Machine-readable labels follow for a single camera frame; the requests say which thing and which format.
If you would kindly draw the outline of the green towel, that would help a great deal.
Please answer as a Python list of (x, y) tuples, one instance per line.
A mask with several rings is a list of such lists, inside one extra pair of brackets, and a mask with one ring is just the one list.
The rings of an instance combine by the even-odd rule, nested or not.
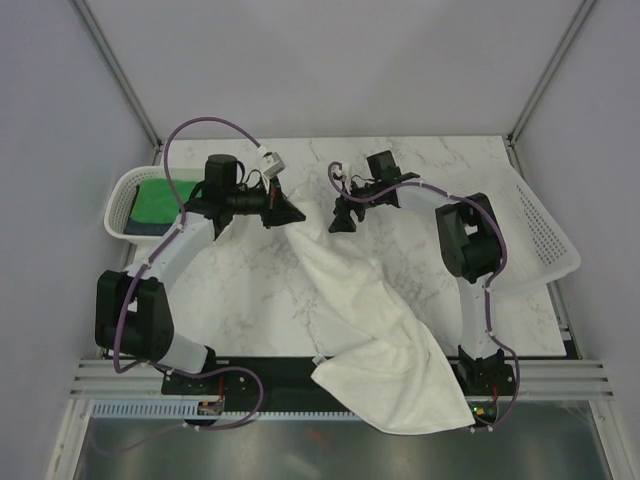
[(189, 199), (196, 181), (175, 180), (173, 186), (171, 188), (165, 178), (143, 180), (136, 188), (129, 222), (136, 226), (171, 225), (180, 214), (180, 205)]

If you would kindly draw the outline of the white fluffy towel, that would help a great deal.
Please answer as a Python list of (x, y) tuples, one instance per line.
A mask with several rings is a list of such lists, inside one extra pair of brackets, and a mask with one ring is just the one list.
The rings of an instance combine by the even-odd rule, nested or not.
[(321, 363), (312, 380), (383, 433), (424, 435), (472, 426), (446, 355), (387, 282), (380, 262), (328, 232), (308, 182), (289, 198), (306, 216), (284, 228), (305, 273), (338, 318), (368, 338)]

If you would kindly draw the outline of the dark blue towel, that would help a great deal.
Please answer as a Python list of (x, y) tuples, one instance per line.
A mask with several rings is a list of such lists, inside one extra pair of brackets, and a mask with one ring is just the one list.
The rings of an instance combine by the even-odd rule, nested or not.
[(123, 234), (130, 236), (162, 237), (172, 225), (173, 220), (158, 223), (135, 220), (133, 217), (129, 217), (126, 221)]

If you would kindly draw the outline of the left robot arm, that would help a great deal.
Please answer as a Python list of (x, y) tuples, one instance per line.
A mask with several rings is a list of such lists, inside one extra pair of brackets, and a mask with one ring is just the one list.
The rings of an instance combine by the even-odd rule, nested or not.
[(253, 186), (238, 179), (240, 166), (228, 154), (210, 156), (204, 177), (169, 230), (144, 259), (124, 271), (105, 271), (97, 282), (95, 340), (112, 351), (117, 372), (127, 371), (121, 357), (149, 362), (184, 375), (197, 394), (213, 391), (219, 371), (212, 348), (177, 333), (168, 295), (195, 257), (214, 244), (237, 216), (257, 216), (265, 228), (302, 222), (306, 216), (283, 194), (278, 176), (285, 169), (274, 151), (260, 151), (260, 180)]

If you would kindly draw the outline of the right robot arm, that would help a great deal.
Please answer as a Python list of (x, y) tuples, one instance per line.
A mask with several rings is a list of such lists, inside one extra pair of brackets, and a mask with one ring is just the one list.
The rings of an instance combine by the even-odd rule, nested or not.
[(339, 192), (329, 231), (354, 232), (366, 211), (380, 205), (433, 215), (441, 257), (457, 280), (461, 304), (458, 385), (470, 395), (515, 395), (519, 368), (506, 362), (513, 350), (497, 339), (492, 324), (490, 286), (506, 266), (507, 251), (489, 198), (456, 195), (416, 173), (402, 173), (390, 151), (369, 156), (367, 163), (371, 177), (361, 185), (340, 162), (329, 165), (330, 183)]

